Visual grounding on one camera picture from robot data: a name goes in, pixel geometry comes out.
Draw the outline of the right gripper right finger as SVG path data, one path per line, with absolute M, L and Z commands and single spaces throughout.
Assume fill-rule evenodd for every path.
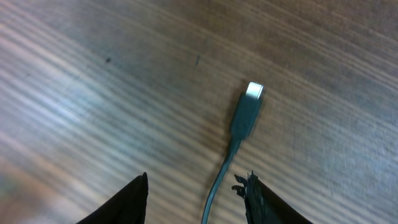
M 241 185 L 234 185 L 232 189 L 244 199 L 248 224 L 312 224 L 254 173 L 247 179 L 236 174 L 234 177 Z

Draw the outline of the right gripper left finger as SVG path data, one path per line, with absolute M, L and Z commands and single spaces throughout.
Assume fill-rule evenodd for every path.
M 77 224 L 144 224 L 148 194 L 144 172 Z

